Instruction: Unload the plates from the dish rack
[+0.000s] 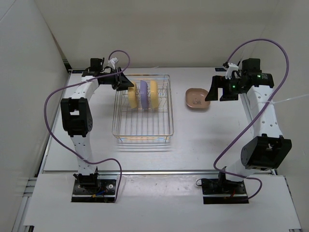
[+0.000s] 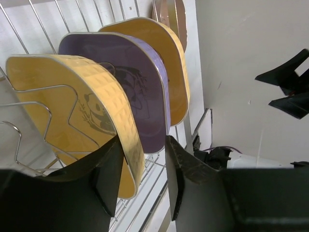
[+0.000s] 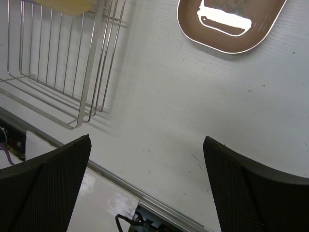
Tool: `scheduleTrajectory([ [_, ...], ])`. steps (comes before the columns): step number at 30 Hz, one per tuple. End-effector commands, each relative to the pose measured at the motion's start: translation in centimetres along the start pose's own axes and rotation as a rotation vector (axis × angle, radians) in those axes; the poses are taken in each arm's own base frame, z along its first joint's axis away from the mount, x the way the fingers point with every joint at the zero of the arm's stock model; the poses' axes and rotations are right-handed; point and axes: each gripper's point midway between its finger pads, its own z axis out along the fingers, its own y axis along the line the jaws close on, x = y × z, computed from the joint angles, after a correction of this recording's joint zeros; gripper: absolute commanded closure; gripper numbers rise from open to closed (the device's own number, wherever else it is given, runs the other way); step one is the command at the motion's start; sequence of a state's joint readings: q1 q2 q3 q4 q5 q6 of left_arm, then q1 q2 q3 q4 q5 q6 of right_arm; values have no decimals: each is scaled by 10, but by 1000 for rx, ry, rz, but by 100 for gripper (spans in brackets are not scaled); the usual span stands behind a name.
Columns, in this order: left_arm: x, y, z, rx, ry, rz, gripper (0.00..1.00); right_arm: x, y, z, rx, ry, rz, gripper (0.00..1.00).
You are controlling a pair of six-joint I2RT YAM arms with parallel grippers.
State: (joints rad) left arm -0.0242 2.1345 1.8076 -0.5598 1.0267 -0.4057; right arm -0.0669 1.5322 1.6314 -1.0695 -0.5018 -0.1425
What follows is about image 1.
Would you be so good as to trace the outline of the yellow panda plate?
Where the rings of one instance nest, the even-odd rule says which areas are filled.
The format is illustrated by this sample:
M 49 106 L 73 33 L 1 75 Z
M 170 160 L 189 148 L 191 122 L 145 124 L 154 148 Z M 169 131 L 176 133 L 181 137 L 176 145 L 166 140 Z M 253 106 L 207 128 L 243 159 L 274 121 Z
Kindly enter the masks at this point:
M 129 101 L 129 105 L 132 109 L 138 107 L 138 97 L 137 97 L 137 86 L 135 82 L 133 83 L 133 87 L 129 87 L 127 91 L 127 97 Z

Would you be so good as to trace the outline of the purple panda plate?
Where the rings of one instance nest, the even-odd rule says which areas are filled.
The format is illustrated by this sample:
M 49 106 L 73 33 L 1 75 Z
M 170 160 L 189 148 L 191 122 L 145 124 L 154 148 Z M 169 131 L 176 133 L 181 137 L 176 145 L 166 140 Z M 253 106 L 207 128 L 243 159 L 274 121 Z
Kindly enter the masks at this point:
M 143 109 L 148 109 L 148 85 L 144 80 L 140 81 L 140 102 Z

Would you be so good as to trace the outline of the pink panda plate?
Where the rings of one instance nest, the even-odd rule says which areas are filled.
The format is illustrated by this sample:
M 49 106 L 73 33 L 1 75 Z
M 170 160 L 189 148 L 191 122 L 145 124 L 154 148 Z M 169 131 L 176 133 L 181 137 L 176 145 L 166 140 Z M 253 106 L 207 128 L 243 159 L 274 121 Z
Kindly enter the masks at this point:
M 189 88 L 185 93 L 186 107 L 191 111 L 205 112 L 209 109 L 211 102 L 205 101 L 209 92 L 203 88 Z

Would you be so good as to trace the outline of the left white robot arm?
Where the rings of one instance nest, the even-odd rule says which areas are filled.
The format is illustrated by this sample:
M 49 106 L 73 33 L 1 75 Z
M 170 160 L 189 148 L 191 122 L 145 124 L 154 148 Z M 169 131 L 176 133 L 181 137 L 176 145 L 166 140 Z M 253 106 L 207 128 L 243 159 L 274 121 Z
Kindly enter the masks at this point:
M 104 59 L 91 58 L 90 67 L 84 70 L 81 83 L 75 92 L 60 102 L 62 125 L 72 140 L 74 151 L 78 154 L 78 173 L 74 175 L 78 185 L 90 193 L 97 193 L 101 188 L 97 165 L 93 161 L 90 145 L 90 132 L 93 118 L 89 101 L 100 85 L 110 85 L 116 91 L 127 90 L 133 83 L 117 67 L 118 58 L 111 58 L 108 66 L 103 66 Z

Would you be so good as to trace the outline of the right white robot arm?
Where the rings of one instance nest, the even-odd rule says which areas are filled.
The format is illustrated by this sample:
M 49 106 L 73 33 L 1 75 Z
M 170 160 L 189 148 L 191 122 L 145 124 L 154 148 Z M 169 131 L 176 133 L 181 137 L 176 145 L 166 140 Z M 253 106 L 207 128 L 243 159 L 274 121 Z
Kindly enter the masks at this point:
M 224 76 L 215 75 L 206 101 L 236 101 L 242 97 L 245 114 L 252 124 L 253 139 L 241 150 L 240 158 L 224 167 L 217 181 L 208 181 L 212 191 L 228 193 L 244 178 L 256 171 L 276 169 L 292 148 L 283 136 L 270 96 L 274 93 L 273 77 L 260 69 L 260 59 L 249 58 L 239 67 L 225 63 Z

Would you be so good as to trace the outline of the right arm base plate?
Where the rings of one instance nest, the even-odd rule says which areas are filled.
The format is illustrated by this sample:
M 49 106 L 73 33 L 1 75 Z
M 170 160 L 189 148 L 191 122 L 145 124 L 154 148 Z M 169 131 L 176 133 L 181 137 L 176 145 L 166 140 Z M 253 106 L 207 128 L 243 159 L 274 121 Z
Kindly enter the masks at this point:
M 200 178 L 196 186 L 202 188 L 203 204 L 248 204 L 244 182 L 221 183 L 219 179 Z

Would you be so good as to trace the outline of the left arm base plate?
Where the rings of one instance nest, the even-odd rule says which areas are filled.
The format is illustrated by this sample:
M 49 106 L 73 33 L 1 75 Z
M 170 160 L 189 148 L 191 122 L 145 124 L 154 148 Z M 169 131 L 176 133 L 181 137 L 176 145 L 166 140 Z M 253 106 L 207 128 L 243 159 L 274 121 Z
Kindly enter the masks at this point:
M 74 180 L 72 203 L 114 203 L 117 191 L 117 180 L 97 177 L 96 182 L 84 179 L 82 183 L 77 177 Z

